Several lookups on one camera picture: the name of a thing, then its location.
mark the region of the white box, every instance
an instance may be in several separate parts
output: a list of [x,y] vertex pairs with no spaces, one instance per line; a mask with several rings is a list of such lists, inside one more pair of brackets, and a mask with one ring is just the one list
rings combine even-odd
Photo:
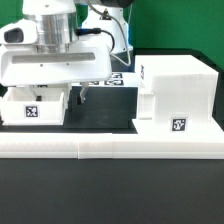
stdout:
[[208,65],[191,55],[138,55],[135,72],[141,77],[137,121],[150,121],[152,132],[172,132],[175,122],[191,132],[213,122],[218,72]]
[[3,125],[62,125],[67,102],[63,88],[33,88],[42,97],[24,87],[11,87],[1,100]]

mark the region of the black surface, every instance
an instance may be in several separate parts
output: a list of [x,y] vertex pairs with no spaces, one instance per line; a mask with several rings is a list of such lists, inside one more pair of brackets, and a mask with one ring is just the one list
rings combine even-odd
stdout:
[[223,160],[0,160],[1,224],[222,224]]
[[136,117],[137,88],[89,88],[83,105],[76,97],[81,87],[74,88],[70,96],[72,105],[67,111],[65,128],[129,129]]

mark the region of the white base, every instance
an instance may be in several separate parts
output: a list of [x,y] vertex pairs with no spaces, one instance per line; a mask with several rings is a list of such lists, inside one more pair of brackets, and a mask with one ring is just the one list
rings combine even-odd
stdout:
[[0,158],[224,159],[224,135],[1,133]]

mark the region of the white cable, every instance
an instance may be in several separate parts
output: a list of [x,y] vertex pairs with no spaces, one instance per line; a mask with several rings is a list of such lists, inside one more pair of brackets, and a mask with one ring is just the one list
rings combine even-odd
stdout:
[[[100,16],[105,16],[102,12],[100,12],[100,11],[98,11],[96,8],[94,8],[93,5],[90,3],[89,0],[86,0],[86,2],[87,2],[87,4],[88,4],[88,6],[89,6],[95,13],[99,14]],[[113,19],[113,20],[117,23],[117,25],[119,26],[119,28],[120,28],[122,37],[123,37],[123,39],[124,39],[125,48],[126,48],[126,51],[127,51],[128,63],[126,63],[125,61],[123,61],[121,58],[119,58],[119,57],[116,56],[115,54],[110,53],[110,55],[111,55],[113,58],[115,58],[115,59],[117,59],[118,61],[120,61],[122,64],[124,64],[124,65],[126,65],[126,66],[130,66],[130,65],[131,65],[131,56],[130,56],[130,52],[129,52],[129,49],[128,49],[128,44],[127,44],[127,41],[126,41],[126,38],[125,38],[125,35],[124,35],[124,31],[123,31],[123,29],[122,29],[120,23],[118,22],[118,20],[117,20],[115,17],[113,17],[113,16],[111,16],[111,15],[107,15],[107,17]]]
[[130,6],[129,16],[128,16],[128,26],[130,26],[131,16],[132,16],[133,3]]

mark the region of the black cable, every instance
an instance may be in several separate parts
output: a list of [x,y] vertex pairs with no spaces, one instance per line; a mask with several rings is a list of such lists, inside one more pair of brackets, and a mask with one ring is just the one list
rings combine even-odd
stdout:
[[111,47],[110,52],[112,52],[114,50],[114,47],[115,47],[115,39],[114,39],[114,36],[110,32],[108,32],[106,30],[101,30],[100,28],[77,29],[76,30],[76,35],[77,36],[83,36],[83,35],[88,35],[88,34],[100,34],[100,33],[106,33],[111,37],[112,47]]
[[102,33],[106,33],[108,34],[110,37],[111,37],[111,40],[112,40],[112,47],[111,47],[111,50],[110,52],[112,52],[114,50],[114,47],[115,47],[115,39],[114,39],[114,36],[112,35],[112,33],[106,31],[106,30],[101,30]]

